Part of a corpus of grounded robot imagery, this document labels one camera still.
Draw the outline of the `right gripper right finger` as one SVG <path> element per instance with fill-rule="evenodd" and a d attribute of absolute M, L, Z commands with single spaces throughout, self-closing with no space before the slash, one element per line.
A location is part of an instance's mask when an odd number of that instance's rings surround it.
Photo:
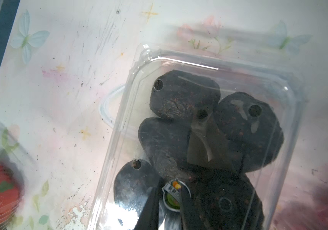
<path fill-rule="evenodd" d="M 183 230 L 206 230 L 204 223 L 189 195 L 183 186 L 180 190 L 180 216 Z"/>

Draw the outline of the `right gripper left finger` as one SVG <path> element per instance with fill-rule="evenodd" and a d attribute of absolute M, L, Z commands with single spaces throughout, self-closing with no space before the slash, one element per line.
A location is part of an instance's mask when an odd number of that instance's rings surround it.
<path fill-rule="evenodd" d="M 159 179 L 153 186 L 140 186 L 147 194 L 147 200 L 142 208 L 141 214 L 134 230 L 158 230 L 160 213 L 160 194 L 164 180 Z"/>

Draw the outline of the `round fruit sticker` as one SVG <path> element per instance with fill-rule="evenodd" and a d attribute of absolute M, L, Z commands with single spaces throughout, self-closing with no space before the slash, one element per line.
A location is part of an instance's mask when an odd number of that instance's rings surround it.
<path fill-rule="evenodd" d="M 191 196 L 189 187 L 181 180 L 174 179 L 162 187 L 164 206 L 173 212 L 180 212 L 180 189 L 185 188 Z"/>

